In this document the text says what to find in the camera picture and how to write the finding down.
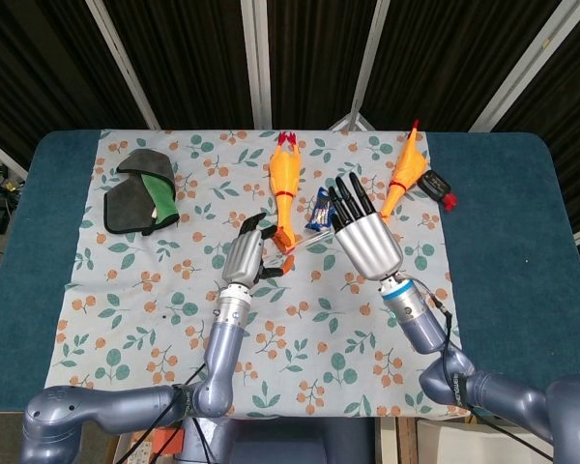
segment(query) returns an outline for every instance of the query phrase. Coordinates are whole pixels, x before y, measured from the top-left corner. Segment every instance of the table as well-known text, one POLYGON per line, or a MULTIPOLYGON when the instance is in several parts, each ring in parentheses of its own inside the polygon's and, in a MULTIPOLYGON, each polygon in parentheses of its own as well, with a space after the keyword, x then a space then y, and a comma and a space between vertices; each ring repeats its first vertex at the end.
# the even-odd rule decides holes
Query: table
MULTIPOLYGON (((53 132, 35 155, 0 269, 0 411, 43 387, 99 136, 53 132)), ((580 264, 545 145, 524 133, 427 138, 460 198, 442 217, 465 351, 541 388, 580 372, 580 264)))

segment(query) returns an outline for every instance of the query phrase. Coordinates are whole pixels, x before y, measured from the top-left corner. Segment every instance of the robotic hand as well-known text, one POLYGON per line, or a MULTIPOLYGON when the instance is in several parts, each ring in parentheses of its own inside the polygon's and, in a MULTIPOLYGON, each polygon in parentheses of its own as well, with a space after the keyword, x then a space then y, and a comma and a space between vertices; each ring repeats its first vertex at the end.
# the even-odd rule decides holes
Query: robotic hand
MULTIPOLYGON (((420 375, 425 394, 440 404, 479 407, 512 421, 554 445, 555 463, 580 464, 580 375, 557 380, 541 391, 503 374, 476 371, 462 350, 449 342, 415 282, 397 273, 401 249, 357 176, 350 173, 350 182, 362 209, 343 181, 335 182, 341 197, 333 187, 329 197, 336 210, 332 221, 337 240, 362 276, 380 281, 385 305, 415 350, 440 354, 420 375)), ((450 318, 440 302, 437 306, 450 318)))
MULTIPOLYGON (((421 354, 442 349, 445 334, 421 293, 412 280, 396 274, 402 264, 400 246, 376 213, 357 175, 351 172, 349 177, 362 208, 341 178, 335 179, 340 195, 335 188, 329 188, 329 197, 335 206, 333 228, 339 244, 363 277, 380 281, 379 292, 385 305, 394 312, 414 348, 421 354)), ((450 349, 453 355, 458 351, 453 345, 450 349)), ((467 374, 473 371, 471 364, 464 365, 463 369, 467 374)), ((449 389, 443 395, 452 401, 449 389)))
POLYGON ((261 213, 246 219, 228 253, 221 275, 228 286, 219 294, 216 319, 204 355, 209 374, 204 382, 193 386, 191 402, 196 416, 218 418, 232 406, 232 374, 251 306, 249 289, 260 278, 283 275, 281 268, 265 268, 262 261, 264 241, 271 239, 277 230, 274 225, 256 229, 265 216, 261 213))

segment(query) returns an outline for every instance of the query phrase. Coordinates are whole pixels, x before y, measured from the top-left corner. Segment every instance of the rubber chicken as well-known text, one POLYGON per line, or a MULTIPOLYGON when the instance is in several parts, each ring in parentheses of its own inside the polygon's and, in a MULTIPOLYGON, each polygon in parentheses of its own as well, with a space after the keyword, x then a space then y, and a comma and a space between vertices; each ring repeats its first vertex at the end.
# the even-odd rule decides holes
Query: rubber chicken
POLYGON ((427 166, 427 161, 416 146, 418 125, 419 121, 415 121, 391 175, 389 194, 380 209, 380 216, 384 221, 389 219, 399 199, 421 177, 427 166))
POLYGON ((273 240, 277 247, 286 253, 294 248, 297 240, 292 229, 290 212, 292 201, 299 190, 301 154, 297 146, 297 135, 293 132, 279 134, 277 147, 269 161, 271 190, 277 203, 277 232, 273 240), (285 141, 292 144, 292 155, 282 151, 285 141))

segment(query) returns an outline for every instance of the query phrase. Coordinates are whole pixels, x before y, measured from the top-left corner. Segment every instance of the black fingertip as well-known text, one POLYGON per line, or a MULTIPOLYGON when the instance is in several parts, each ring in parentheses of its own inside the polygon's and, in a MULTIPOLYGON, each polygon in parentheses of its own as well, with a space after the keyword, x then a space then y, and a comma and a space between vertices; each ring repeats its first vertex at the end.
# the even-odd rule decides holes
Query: black fingertip
POLYGON ((251 217, 248 217, 247 219, 245 219, 243 221, 243 224, 241 225, 241 230, 239 231, 239 235, 243 235, 247 232, 251 232, 252 230, 255 230, 256 226, 258 225, 258 222, 260 222, 266 216, 267 216, 266 213, 258 213, 255 216, 251 216, 251 217))
POLYGON ((355 174, 354 172, 350 173, 350 182, 352 183, 353 189, 357 193, 357 197, 361 202, 361 206, 363 206, 365 214, 371 215, 372 213, 376 213, 376 209, 374 208, 374 205, 371 204, 371 201, 369 200, 369 197, 367 196, 365 189, 361 185, 359 177, 357 177, 357 174, 355 174))
POLYGON ((335 191, 335 188, 333 186, 329 187, 329 198, 331 199, 331 203, 333 203, 333 206, 335 207, 335 211, 337 212, 337 216, 339 217, 339 221, 344 226, 346 226, 350 222, 352 222, 352 219, 350 218, 350 214, 348 213, 348 210, 346 210, 346 207, 341 202, 341 199, 339 198, 339 196, 337 196, 337 192, 335 191))
POLYGON ((346 187, 346 184, 344 184, 344 181, 341 180, 341 177, 335 178, 335 183, 337 184, 337 187, 339 188, 339 193, 341 193, 341 197, 346 202, 346 206, 348 206, 350 214, 353 216, 353 218, 354 219, 362 218, 363 212, 361 211, 359 205, 357 204, 352 194, 350 193, 350 190, 346 187))
POLYGON ((276 232, 277 232, 276 225, 271 225, 271 226, 267 227, 266 229, 262 229, 262 240, 271 239, 275 235, 276 232))
POLYGON ((339 220, 339 217, 337 217, 336 213, 332 214, 331 223, 333 224, 333 229, 335 232, 339 232, 341 229, 344 228, 344 225, 341 223, 341 221, 339 220))
POLYGON ((283 270, 281 268, 262 268, 261 278, 275 278, 283 276, 283 270))

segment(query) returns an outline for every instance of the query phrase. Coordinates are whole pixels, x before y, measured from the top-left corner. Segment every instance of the blue ring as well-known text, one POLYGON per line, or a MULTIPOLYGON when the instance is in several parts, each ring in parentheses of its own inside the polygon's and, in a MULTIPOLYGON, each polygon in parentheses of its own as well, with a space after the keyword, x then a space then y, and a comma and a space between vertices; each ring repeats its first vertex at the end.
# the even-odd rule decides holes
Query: blue ring
POLYGON ((401 295, 402 293, 404 293, 406 290, 410 290, 410 288, 413 286, 413 282, 412 280, 409 280, 408 282, 406 282, 406 285, 404 285, 402 288, 398 288, 397 290, 395 290, 392 293, 389 293, 388 295, 383 295, 383 300, 390 300, 392 298, 398 297, 399 295, 401 295))

